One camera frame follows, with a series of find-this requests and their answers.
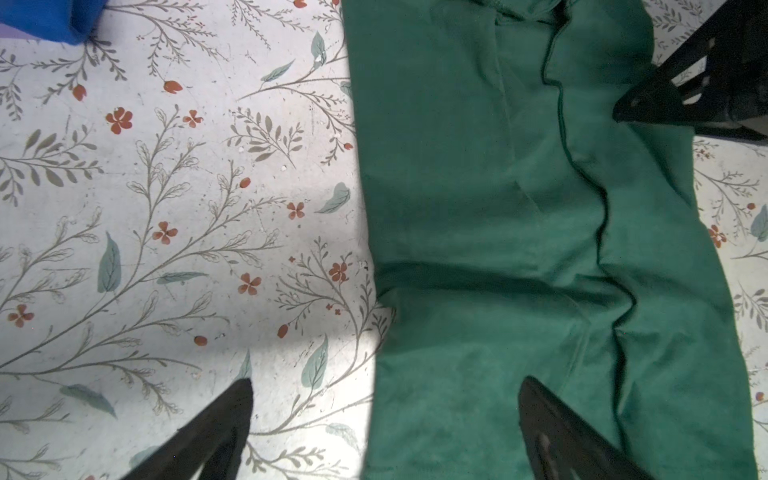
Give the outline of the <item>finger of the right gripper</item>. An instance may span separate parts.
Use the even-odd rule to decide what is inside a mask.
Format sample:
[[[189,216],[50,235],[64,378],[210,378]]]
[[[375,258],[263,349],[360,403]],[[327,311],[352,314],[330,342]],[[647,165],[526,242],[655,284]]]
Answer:
[[[767,3],[727,1],[622,96],[617,122],[690,126],[698,136],[767,141]]]

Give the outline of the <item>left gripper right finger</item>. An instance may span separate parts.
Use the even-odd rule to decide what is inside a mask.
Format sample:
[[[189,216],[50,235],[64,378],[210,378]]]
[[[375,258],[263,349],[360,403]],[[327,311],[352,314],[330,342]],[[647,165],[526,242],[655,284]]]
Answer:
[[[533,376],[522,382],[518,409],[536,480],[652,480]]]

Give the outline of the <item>green t-shirt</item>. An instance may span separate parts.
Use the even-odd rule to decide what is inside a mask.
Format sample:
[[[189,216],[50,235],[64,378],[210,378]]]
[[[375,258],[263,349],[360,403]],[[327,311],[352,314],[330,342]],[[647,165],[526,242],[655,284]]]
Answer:
[[[347,1],[379,301],[366,479],[527,479],[538,378],[658,479],[754,479],[692,132],[619,124],[639,1]]]

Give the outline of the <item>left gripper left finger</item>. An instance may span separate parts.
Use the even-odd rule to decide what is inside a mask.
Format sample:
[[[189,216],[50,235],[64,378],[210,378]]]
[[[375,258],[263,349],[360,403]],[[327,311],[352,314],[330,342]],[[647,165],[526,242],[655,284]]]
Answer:
[[[252,411],[252,382],[249,379],[239,379],[127,473],[125,478],[236,478],[248,437]]]

